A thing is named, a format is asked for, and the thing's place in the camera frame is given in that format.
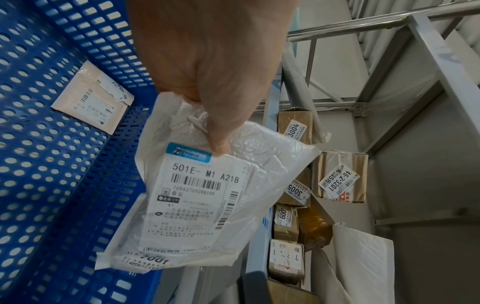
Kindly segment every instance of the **crumpled plastic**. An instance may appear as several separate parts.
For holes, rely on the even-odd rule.
[[[147,194],[138,197],[105,252],[97,253],[95,269],[145,273],[185,265],[232,265],[285,187],[320,154],[314,146],[257,123],[245,122],[230,137],[231,153],[212,156],[233,157],[246,162],[249,167],[245,189],[212,246],[206,251],[191,253],[144,252],[140,248],[140,239],[145,220],[150,216],[147,208],[149,202],[154,201],[154,188],[164,178],[160,167],[167,145],[172,142],[211,152],[205,136],[207,118],[202,105],[174,93],[159,94],[135,155]],[[176,244],[159,243],[158,247],[166,245],[175,248]]]

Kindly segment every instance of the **white sticker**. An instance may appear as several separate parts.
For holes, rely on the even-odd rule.
[[[293,180],[287,188],[285,188],[284,192],[291,197],[293,197],[296,201],[300,204],[305,205],[307,200],[310,197],[310,189],[303,185],[302,183],[298,182],[297,180]]]
[[[292,119],[287,129],[285,130],[284,135],[288,137],[292,137],[295,140],[300,140],[300,138],[302,138],[302,135],[304,134],[306,129],[307,129],[306,125]]]
[[[339,199],[359,178],[360,175],[356,174],[355,171],[339,163],[338,166],[330,171],[318,184],[332,198]]]
[[[302,246],[295,243],[289,243],[277,239],[270,242],[270,259],[274,264],[302,269],[303,258]]]
[[[169,143],[148,202],[140,250],[206,251],[245,190],[249,164]]]
[[[126,90],[106,74],[102,74],[96,83],[105,91],[109,92],[116,102],[128,102]]]
[[[78,103],[73,106],[73,109],[85,117],[104,125],[109,121],[115,107],[103,101],[102,98],[89,89]]]
[[[282,206],[276,207],[275,223],[284,227],[292,226],[292,209],[287,210]]]

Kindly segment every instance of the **rolled plastic bag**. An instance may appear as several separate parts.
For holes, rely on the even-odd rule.
[[[320,154],[245,122],[230,137],[231,153],[214,155],[207,118],[183,96],[158,96],[135,155],[146,195],[97,253],[95,269],[232,265],[285,187]]]

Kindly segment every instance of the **metal rail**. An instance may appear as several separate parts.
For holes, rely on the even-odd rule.
[[[418,13],[427,16],[431,21],[476,15],[480,14],[480,0],[456,2],[437,7],[373,16],[316,28],[292,31],[288,33],[287,39],[291,42],[299,42],[365,31],[389,29],[406,25],[408,23],[407,17]]]

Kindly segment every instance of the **blue basket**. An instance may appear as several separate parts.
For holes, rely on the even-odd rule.
[[[155,101],[122,1],[0,2],[0,296],[148,303],[161,271],[94,271],[145,190],[134,162]],[[112,136],[50,105],[90,60],[135,95]]]

